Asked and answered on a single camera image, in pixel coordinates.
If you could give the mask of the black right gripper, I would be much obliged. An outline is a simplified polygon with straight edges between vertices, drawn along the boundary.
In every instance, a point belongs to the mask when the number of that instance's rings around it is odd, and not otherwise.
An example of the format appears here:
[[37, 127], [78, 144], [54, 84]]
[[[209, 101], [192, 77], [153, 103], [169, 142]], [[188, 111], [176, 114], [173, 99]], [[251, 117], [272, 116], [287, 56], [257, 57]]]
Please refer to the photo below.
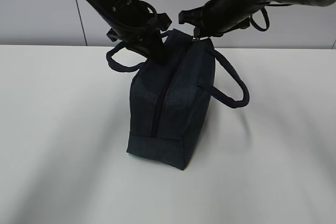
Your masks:
[[180, 24], [194, 26], [193, 37], [221, 37], [250, 26], [251, 5], [238, 0], [211, 0], [204, 6], [179, 13]]

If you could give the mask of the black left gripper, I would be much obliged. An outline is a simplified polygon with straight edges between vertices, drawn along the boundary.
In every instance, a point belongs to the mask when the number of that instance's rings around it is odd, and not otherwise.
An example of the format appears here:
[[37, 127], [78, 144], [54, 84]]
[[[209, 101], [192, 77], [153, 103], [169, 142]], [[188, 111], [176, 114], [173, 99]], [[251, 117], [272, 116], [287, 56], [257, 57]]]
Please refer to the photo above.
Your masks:
[[112, 42], [129, 41], [126, 49], [161, 65], [168, 61], [163, 38], [172, 20], [167, 13], [158, 13], [145, 1], [106, 1], [106, 14]]

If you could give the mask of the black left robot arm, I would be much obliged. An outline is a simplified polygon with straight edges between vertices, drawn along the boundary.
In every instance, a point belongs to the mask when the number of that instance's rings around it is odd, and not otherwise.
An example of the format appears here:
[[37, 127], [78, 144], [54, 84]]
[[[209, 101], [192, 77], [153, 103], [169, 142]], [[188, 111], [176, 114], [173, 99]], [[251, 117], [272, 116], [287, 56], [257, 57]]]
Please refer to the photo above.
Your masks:
[[110, 26], [112, 42], [157, 63], [167, 62], [163, 33], [172, 23], [166, 13], [158, 13], [142, 0], [86, 0]]

